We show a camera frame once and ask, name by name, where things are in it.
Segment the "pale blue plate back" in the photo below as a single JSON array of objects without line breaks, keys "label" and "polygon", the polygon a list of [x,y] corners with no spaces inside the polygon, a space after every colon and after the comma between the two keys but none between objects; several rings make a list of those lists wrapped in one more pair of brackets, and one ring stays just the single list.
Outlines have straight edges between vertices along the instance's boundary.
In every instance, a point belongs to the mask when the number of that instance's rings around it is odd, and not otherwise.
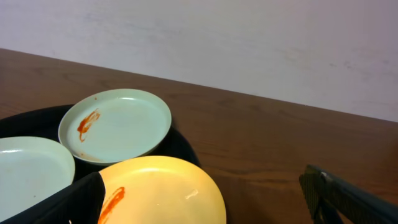
[{"label": "pale blue plate back", "polygon": [[115,89],[73,105],[58,126],[58,140],[77,159],[109,166],[152,152],[171,124],[170,109],[158,96]]}]

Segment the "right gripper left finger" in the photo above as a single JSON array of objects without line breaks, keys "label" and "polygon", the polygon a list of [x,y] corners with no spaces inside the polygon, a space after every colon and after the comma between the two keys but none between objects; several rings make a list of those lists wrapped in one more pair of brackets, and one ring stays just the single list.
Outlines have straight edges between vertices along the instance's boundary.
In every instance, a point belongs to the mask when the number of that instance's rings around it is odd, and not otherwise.
[{"label": "right gripper left finger", "polygon": [[105,196],[105,186],[99,172],[84,178],[46,198],[2,224],[97,224]]}]

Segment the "pale blue plate front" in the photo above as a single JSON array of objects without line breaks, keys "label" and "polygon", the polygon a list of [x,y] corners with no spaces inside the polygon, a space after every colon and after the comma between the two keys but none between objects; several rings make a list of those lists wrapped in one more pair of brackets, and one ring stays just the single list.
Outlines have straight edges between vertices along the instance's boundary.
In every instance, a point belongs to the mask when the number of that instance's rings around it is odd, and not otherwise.
[{"label": "pale blue plate front", "polygon": [[1,139],[1,221],[27,210],[72,184],[70,151],[47,138]]}]

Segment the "pale blue plate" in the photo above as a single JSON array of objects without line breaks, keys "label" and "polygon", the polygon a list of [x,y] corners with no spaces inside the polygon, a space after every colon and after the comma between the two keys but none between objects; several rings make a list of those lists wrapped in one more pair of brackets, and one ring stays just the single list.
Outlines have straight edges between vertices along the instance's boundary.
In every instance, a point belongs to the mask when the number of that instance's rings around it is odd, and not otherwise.
[{"label": "pale blue plate", "polygon": [[1,139],[1,221],[27,210],[72,184],[70,151],[47,138]]},{"label": "pale blue plate", "polygon": [[170,109],[158,96],[115,89],[73,105],[58,126],[58,140],[77,159],[109,166],[152,152],[171,124]]}]

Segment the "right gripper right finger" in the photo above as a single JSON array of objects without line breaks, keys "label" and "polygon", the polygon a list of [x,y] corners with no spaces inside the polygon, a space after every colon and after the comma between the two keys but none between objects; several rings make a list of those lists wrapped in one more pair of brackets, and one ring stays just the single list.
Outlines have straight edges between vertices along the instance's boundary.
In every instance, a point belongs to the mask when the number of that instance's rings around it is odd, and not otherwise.
[{"label": "right gripper right finger", "polygon": [[314,223],[397,223],[397,206],[317,166],[308,165],[299,183]]}]

